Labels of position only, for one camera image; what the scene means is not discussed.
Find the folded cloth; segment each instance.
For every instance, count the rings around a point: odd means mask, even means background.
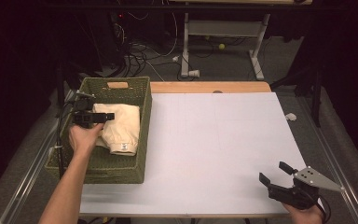
[[[97,139],[97,146],[110,148],[111,154],[134,156],[138,147],[141,119],[137,105],[94,104],[95,113],[115,113]]]

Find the basket handle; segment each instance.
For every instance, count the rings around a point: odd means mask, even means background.
[[[127,89],[129,84],[128,82],[108,82],[107,86],[110,89]]]

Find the human arm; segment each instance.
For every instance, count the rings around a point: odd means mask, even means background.
[[[298,210],[291,205],[282,204],[287,211],[289,211],[294,224],[322,224],[324,218],[322,211],[313,205],[309,209]]]
[[[102,128],[103,124],[97,124],[92,129],[83,129],[77,125],[70,129],[69,140],[74,156],[51,195],[39,223],[77,223],[83,181],[91,152]]]

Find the table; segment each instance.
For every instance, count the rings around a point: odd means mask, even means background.
[[[218,4],[262,4],[262,5],[294,5],[294,0],[174,0],[189,3],[218,3]],[[305,0],[296,5],[310,5],[312,0]],[[250,36],[256,37],[255,48],[249,50],[249,57],[257,80],[264,80],[263,71],[257,59],[264,34],[269,24],[269,14],[265,14],[262,21],[198,21],[190,20],[185,14],[185,36],[182,54],[182,77],[199,77],[200,71],[188,71],[188,37],[189,35],[215,36]]]
[[[305,164],[267,83],[152,82],[151,88],[145,182],[84,185],[81,216],[288,216],[258,173],[291,187],[279,161]]]

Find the white paper sheet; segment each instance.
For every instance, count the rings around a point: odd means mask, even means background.
[[[302,169],[275,93],[156,93],[145,182],[84,185],[80,213],[199,217],[286,214],[259,173],[291,187],[280,161]]]

